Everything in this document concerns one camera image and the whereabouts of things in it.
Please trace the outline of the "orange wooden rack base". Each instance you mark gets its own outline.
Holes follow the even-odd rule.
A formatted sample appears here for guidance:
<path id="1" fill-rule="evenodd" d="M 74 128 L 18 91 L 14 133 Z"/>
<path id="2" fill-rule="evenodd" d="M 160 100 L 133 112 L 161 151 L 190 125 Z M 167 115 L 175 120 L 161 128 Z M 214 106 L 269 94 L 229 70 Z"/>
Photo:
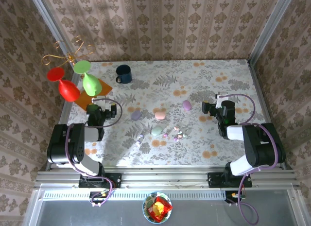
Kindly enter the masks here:
<path id="1" fill-rule="evenodd" d="M 112 87 L 109 86 L 108 84 L 106 84 L 105 82 L 103 82 L 102 80 L 99 80 L 100 83 L 101 83 L 101 86 L 102 86 L 102 91 L 96 95 L 95 97 L 97 96 L 106 96 L 111 90 L 112 90 Z M 86 107 L 92 103 L 91 99 L 93 98 L 93 96 L 89 96 L 87 95 L 87 93 L 82 90 L 80 92 L 80 96 L 79 98 L 74 101 L 79 107 L 81 107 L 81 109 L 83 109 L 84 111 L 86 111 Z"/>

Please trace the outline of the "green plastic wine glass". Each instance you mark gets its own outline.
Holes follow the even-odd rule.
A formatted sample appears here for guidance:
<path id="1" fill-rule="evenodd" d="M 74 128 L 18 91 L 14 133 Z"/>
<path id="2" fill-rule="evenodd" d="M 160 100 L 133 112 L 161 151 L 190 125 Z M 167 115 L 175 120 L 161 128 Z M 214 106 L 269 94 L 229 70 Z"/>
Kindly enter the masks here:
<path id="1" fill-rule="evenodd" d="M 73 70 L 75 73 L 83 75 L 82 84 L 87 95 L 96 96 L 102 91 L 102 85 L 97 77 L 88 73 L 90 68 L 91 63 L 87 60 L 78 61 L 73 66 Z"/>

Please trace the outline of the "dark blue enamel mug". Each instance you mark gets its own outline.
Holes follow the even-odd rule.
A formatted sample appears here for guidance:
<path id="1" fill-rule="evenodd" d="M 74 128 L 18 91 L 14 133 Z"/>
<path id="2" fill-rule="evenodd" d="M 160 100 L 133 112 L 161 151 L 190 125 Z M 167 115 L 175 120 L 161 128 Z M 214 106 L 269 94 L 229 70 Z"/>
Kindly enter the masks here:
<path id="1" fill-rule="evenodd" d="M 116 82 L 119 84 L 128 84 L 132 81 L 131 68 L 128 65 L 120 65 L 116 69 Z"/>

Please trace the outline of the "red plastic wine glass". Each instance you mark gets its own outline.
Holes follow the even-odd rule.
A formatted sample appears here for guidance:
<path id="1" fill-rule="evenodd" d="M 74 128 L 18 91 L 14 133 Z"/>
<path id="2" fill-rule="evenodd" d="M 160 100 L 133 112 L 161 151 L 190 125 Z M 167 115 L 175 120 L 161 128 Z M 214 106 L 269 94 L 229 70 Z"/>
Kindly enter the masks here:
<path id="1" fill-rule="evenodd" d="M 63 98 L 68 102 L 76 101 L 80 96 L 77 86 L 68 80 L 64 80 L 65 70 L 61 67 L 55 67 L 47 73 L 47 79 L 51 82 L 59 82 L 58 89 Z"/>

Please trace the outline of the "aluminium base beam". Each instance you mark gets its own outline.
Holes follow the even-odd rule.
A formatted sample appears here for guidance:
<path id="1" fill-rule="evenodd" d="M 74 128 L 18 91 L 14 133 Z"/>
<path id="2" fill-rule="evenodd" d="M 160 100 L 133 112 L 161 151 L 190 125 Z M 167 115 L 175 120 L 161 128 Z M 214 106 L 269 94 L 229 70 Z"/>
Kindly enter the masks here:
<path id="1" fill-rule="evenodd" d="M 122 189 L 142 190 L 206 190 L 210 187 L 210 173 L 222 172 L 221 168 L 187 168 L 187 167 L 147 167 L 121 168 L 110 167 L 106 173 L 121 174 Z M 80 175 L 72 169 L 50 169 L 39 172 L 36 188 L 78 188 Z M 279 167 L 249 175 L 245 179 L 256 190 L 287 190 L 298 189 L 299 181 L 292 170 Z"/>

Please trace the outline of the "floral patterned bowl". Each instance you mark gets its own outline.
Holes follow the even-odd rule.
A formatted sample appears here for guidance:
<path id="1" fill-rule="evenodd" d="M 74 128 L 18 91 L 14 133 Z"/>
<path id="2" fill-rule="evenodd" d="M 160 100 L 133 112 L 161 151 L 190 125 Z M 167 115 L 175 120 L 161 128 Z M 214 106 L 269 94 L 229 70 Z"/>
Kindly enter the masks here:
<path id="1" fill-rule="evenodd" d="M 143 212 L 143 215 L 144 217 L 152 224 L 162 224 L 164 222 L 166 222 L 171 213 L 172 213 L 172 210 L 166 215 L 166 217 L 162 220 L 161 223 L 157 223 L 155 222 L 150 216 L 149 216 L 149 213 L 148 213 L 148 210 L 147 208 L 149 208 L 152 203 L 154 203 L 156 201 L 156 198 L 158 196 L 161 196 L 163 198 L 165 198 L 171 205 L 172 205 L 172 202 L 171 200 L 169 199 L 168 195 L 166 195 L 165 193 L 162 193 L 162 192 L 158 192 L 158 191 L 155 191 L 155 192 L 152 192 L 150 194 L 147 195 L 147 197 L 145 198 L 144 202 L 143 202 L 143 205 L 142 205 L 142 212 Z"/>

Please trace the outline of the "grey metal shelf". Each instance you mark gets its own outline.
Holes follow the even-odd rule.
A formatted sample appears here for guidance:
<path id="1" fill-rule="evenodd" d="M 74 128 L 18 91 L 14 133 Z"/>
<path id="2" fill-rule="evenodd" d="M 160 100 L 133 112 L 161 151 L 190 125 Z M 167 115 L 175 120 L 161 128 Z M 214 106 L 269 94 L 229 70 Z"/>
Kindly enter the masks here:
<path id="1" fill-rule="evenodd" d="M 241 208 L 225 200 L 173 200 L 169 219 L 159 225 L 144 217 L 144 200 L 108 200 L 92 207 L 89 200 L 44 201 L 45 191 L 58 190 L 33 192 L 23 226 L 248 226 L 248 221 L 257 221 L 257 226 L 311 226 L 302 193 L 295 189 L 249 189 Z"/>

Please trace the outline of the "red snack packet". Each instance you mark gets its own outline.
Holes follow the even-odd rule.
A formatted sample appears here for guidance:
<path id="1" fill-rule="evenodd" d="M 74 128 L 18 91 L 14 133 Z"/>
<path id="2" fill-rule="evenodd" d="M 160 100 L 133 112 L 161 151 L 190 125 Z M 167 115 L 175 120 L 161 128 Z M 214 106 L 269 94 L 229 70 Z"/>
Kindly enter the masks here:
<path id="1" fill-rule="evenodd" d="M 147 208 L 149 216 L 157 223 L 161 223 L 172 209 L 172 205 L 161 196 L 158 196 L 155 202 Z"/>

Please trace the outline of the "aluminium frame post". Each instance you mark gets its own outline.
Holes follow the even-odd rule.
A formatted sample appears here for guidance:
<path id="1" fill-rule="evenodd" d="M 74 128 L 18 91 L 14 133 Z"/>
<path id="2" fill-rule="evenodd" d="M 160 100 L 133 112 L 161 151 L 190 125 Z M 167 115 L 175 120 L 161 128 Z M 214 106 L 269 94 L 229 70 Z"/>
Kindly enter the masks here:
<path id="1" fill-rule="evenodd" d="M 44 22 L 48 26 L 52 36 L 56 40 L 53 44 L 53 47 L 55 50 L 59 51 L 61 50 L 63 55 L 57 55 L 57 54 L 47 54 L 45 55 L 41 62 L 44 65 L 49 65 L 51 61 L 54 61 L 55 59 L 62 59 L 62 64 L 70 64 L 72 69 L 74 67 L 74 64 L 76 63 L 75 57 L 71 60 L 68 56 L 69 53 L 73 53 L 72 48 L 70 47 L 69 43 L 66 41 L 65 36 L 62 34 L 60 27 L 57 25 L 56 20 L 52 14 L 52 10 L 48 7 L 48 4 L 45 2 L 45 0 L 32 0 L 38 9 L 39 13 L 41 14 Z"/>
<path id="2" fill-rule="evenodd" d="M 266 47 L 268 41 L 272 37 L 273 32 L 275 31 L 277 25 L 280 23 L 286 9 L 288 8 L 289 4 L 292 0 L 278 0 L 272 13 L 269 16 L 269 19 L 266 22 L 263 31 L 261 32 L 250 56 L 248 59 L 248 64 L 250 66 L 255 65 L 258 61 L 261 53 L 263 52 L 264 48 Z"/>

